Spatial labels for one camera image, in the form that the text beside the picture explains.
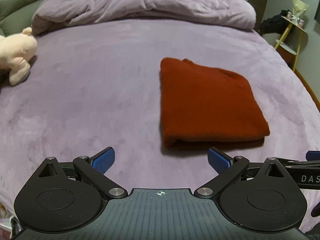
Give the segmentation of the rust red knit cardigan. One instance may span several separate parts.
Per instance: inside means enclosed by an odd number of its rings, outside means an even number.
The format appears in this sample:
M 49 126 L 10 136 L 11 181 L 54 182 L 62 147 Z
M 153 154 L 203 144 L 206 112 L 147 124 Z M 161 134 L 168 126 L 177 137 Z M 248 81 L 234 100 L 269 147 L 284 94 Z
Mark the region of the rust red knit cardigan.
M 270 128 L 242 75 L 188 59 L 161 61 L 161 127 L 176 142 L 261 142 Z

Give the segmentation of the dark clothes pile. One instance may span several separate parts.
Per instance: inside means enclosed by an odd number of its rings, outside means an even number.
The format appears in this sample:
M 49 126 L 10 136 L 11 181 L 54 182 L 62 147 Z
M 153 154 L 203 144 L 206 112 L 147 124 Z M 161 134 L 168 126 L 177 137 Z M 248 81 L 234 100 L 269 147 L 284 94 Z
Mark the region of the dark clothes pile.
M 289 10 L 281 10 L 280 14 L 263 20 L 259 27 L 259 34 L 261 36 L 272 33 L 282 34 L 289 25 L 289 22 L 284 19 L 289 12 Z

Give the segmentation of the yellow legged side table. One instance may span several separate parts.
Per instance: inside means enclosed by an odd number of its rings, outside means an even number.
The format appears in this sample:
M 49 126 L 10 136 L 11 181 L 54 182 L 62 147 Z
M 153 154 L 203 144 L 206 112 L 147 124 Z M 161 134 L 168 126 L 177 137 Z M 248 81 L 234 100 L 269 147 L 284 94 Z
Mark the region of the yellow legged side table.
M 276 39 L 274 49 L 279 52 L 285 52 L 286 59 L 290 57 L 289 67 L 293 72 L 296 71 L 298 59 L 302 51 L 302 39 L 308 36 L 303 26 L 296 24 L 291 19 L 281 16 L 286 23 L 286 28 L 280 38 Z

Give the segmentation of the purple rolled duvet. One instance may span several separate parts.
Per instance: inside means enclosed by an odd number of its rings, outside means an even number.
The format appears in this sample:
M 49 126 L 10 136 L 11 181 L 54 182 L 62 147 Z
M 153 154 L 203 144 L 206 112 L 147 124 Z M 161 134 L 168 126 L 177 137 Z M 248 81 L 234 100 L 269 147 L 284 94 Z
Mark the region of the purple rolled duvet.
M 170 18 L 251 31 L 255 9 L 246 0 L 45 0 L 32 18 L 35 36 L 67 27 L 125 18 Z

